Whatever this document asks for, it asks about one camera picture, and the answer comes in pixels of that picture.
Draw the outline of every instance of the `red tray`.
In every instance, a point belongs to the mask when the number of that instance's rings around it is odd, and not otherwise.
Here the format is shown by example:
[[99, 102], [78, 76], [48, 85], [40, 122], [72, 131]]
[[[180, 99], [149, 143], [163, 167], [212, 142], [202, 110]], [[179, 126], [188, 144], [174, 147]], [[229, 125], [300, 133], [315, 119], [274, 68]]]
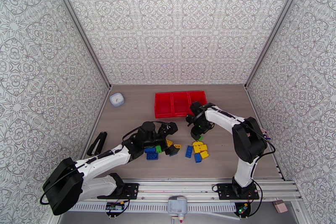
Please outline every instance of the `red tray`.
[[192, 114], [190, 105], [207, 103], [204, 91], [167, 92], [155, 94], [155, 118], [185, 117]]

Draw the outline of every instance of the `floor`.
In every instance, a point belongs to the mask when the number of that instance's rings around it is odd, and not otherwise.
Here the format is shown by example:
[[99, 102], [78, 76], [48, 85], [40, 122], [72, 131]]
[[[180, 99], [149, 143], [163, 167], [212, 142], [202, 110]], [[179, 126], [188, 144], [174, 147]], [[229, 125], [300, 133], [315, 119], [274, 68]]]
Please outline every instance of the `floor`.
[[[257, 207], [258, 202], [252, 204], [252, 211]], [[285, 213], [277, 213], [273, 204], [270, 202], [263, 202], [259, 211], [248, 220], [230, 220], [223, 219], [217, 216], [209, 216], [204, 214], [187, 214], [183, 221], [184, 224], [298, 224], [295, 217], [294, 210], [290, 203], [285, 203], [288, 211]], [[229, 216], [235, 216], [233, 213], [226, 213]], [[170, 224], [171, 219], [168, 213], [123, 213], [117, 219], [108, 219], [105, 213], [91, 213], [91, 212], [66, 212], [62, 215], [59, 224]]]
[[[119, 85], [113, 86], [111, 94], [120, 92], [125, 103], [113, 107], [106, 102], [93, 140], [106, 131], [108, 137], [103, 151], [121, 143], [121, 138], [144, 121], [155, 120], [154, 101], [157, 92], [204, 90], [208, 102], [221, 109], [241, 117], [255, 117], [242, 85]], [[121, 178], [231, 178], [236, 172], [238, 157], [234, 151], [232, 135], [221, 127], [204, 135], [203, 142], [208, 146], [210, 156], [201, 163], [195, 163], [194, 157], [185, 157], [187, 145], [193, 143], [190, 127], [185, 118], [160, 119], [177, 123], [178, 132], [167, 139], [182, 144], [177, 155], [159, 154], [159, 159], [147, 161], [146, 155], [124, 166], [117, 166]], [[255, 171], [256, 178], [279, 178], [272, 156], [267, 155], [259, 162]]]

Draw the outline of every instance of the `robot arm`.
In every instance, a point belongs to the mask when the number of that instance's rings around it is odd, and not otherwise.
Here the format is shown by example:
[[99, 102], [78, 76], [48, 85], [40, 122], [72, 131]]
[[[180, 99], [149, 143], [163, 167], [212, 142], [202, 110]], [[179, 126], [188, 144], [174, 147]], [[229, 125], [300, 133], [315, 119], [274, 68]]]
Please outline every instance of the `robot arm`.
[[238, 155], [237, 171], [232, 179], [232, 188], [238, 198], [245, 195], [252, 186], [253, 173], [259, 157], [267, 148], [267, 143], [260, 137], [262, 132], [257, 121], [237, 117], [221, 110], [212, 103], [201, 105], [194, 102], [190, 106], [193, 115], [188, 115], [188, 126], [193, 124], [191, 135], [198, 140], [217, 124], [233, 135], [234, 149]]
[[53, 171], [43, 185], [43, 190], [54, 215], [63, 214], [77, 202], [101, 195], [111, 195], [116, 188], [123, 185], [117, 174], [96, 178], [112, 168], [126, 164], [141, 156], [145, 148], [161, 146], [166, 150], [166, 137], [177, 131], [173, 122], [158, 122], [158, 133], [153, 122], [144, 122], [140, 127], [130, 131], [122, 144], [97, 156], [73, 161], [64, 159]]

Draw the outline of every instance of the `patterned wallpaper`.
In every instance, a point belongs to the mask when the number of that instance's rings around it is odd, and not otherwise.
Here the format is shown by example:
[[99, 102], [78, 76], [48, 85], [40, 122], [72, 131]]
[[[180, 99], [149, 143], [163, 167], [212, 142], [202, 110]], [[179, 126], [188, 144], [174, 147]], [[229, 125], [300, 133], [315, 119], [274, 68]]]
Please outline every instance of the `patterned wallpaper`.
[[0, 0], [0, 223], [45, 223], [42, 184], [79, 157], [106, 92], [60, 0]]
[[112, 84], [244, 83], [285, 0], [71, 0]]
[[336, 0], [296, 0], [248, 91], [313, 223], [336, 223]]

